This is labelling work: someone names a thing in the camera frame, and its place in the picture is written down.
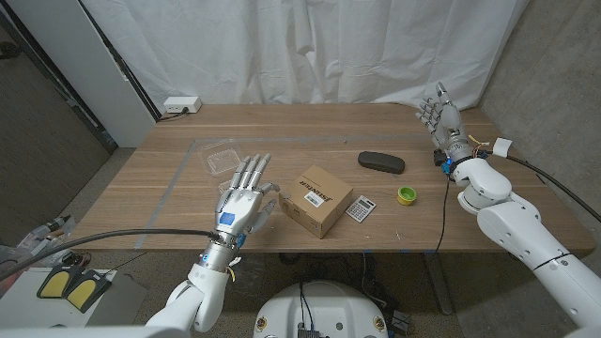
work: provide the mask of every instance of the brown box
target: brown box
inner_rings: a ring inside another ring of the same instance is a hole
[[[280,192],[280,207],[315,236],[323,238],[347,210],[353,188],[314,165]]]

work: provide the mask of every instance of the calculator display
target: calculator display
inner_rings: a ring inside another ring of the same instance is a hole
[[[370,205],[368,205],[367,203],[365,203],[363,200],[359,200],[359,204],[362,205],[362,206],[364,206],[364,207],[367,207],[367,208],[371,207]]]

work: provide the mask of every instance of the box label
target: box label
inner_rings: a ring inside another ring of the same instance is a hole
[[[319,197],[314,192],[309,192],[306,195],[304,195],[304,199],[309,201],[309,203],[311,203],[314,207],[319,207],[324,202],[323,198]]]

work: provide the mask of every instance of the white robotic arm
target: white robotic arm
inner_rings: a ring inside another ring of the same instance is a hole
[[[416,116],[451,160],[450,177],[466,187],[457,196],[461,207],[477,215],[485,235],[520,259],[580,327],[598,327],[601,279],[548,232],[538,209],[512,192],[506,177],[472,155],[460,114],[441,83],[437,93],[439,101],[424,99]]]
[[[245,233],[258,231],[273,211],[274,199],[258,211],[263,195],[280,190],[271,182],[257,188],[270,154],[261,162],[259,160],[257,154],[252,160],[246,157],[240,163],[229,189],[222,194],[215,208],[215,230],[221,238],[208,244],[200,261],[188,274],[188,280],[175,288],[165,308],[148,320],[147,327],[187,331],[193,324],[200,332],[213,327],[223,308],[229,263],[244,243]]]

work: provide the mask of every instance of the white curtain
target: white curtain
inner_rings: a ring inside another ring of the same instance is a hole
[[[160,111],[482,95],[527,0],[84,0]]]

